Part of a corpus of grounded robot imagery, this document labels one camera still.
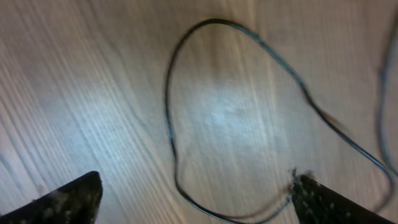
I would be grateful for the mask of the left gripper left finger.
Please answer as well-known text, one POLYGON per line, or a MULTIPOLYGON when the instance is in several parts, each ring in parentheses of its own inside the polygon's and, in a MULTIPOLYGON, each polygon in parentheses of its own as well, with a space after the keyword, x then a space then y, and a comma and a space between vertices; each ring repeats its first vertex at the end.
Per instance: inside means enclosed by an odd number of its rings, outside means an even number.
POLYGON ((1 224, 94 224, 103 196, 100 173, 91 171, 1 216, 1 224))

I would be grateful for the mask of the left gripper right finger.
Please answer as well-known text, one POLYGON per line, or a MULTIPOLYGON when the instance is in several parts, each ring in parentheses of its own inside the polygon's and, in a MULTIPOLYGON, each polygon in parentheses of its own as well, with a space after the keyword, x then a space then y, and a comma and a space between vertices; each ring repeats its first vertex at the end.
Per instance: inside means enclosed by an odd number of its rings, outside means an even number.
POLYGON ((308 175, 294 178, 291 199, 300 224, 394 224, 308 175))

